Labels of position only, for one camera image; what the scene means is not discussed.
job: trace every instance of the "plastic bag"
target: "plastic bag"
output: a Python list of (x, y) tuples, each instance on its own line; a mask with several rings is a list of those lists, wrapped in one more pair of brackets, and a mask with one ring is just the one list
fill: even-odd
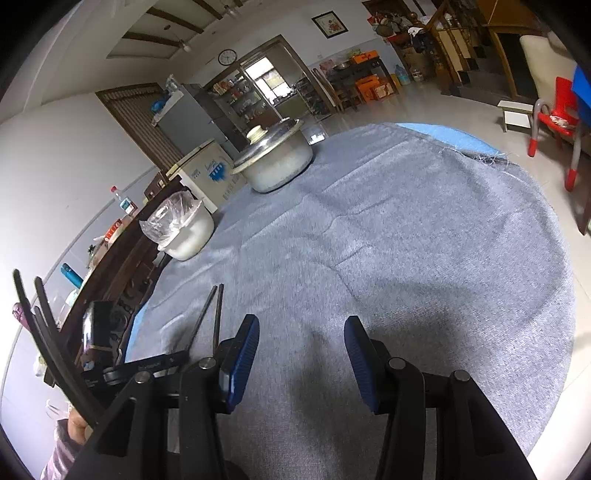
[(173, 193), (139, 225), (145, 236), (164, 248), (178, 235), (181, 227), (188, 223), (201, 204), (202, 201), (195, 200), (187, 190)]

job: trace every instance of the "blue bottle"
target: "blue bottle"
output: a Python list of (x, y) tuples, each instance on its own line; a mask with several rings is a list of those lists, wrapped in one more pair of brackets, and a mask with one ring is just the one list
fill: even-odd
[(72, 282), (76, 288), (80, 288), (82, 286), (82, 277), (72, 270), (72, 267), (67, 263), (62, 264), (60, 271), (68, 280)]

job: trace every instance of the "round rug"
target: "round rug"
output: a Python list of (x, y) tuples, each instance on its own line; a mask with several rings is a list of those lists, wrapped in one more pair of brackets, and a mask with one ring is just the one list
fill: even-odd
[[(352, 314), (424, 372), (470, 372), (528, 453), (574, 334), (566, 247), (538, 185), (506, 159), (471, 158), (394, 124), (314, 149), (285, 187), (239, 191), (206, 247), (166, 267), (128, 360), (171, 351), (224, 283), (220, 337), (247, 313), (261, 322), (244, 400), (218, 416), (226, 458), (251, 480), (375, 475), (386, 418), (369, 412), (353, 377), (343, 342)], [(210, 354), (213, 311), (194, 359)]]

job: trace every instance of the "wall clock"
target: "wall clock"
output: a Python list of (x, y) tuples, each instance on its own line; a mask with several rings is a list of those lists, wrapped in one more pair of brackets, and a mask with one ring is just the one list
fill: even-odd
[(228, 65), (231, 65), (232, 63), (237, 61), (237, 59), (238, 59), (238, 54), (236, 53), (235, 50), (232, 50), (231, 48), (227, 48), (226, 50), (222, 50), (220, 52), (220, 54), (217, 56), (218, 62), (220, 64), (224, 65), (225, 67), (227, 67)]

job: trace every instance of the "person's hand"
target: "person's hand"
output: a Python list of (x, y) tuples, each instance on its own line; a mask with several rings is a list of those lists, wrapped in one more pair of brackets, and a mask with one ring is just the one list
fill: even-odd
[(84, 437), (84, 430), (88, 424), (80, 414), (73, 408), (68, 415), (68, 435), (78, 445), (84, 445), (86, 438)]

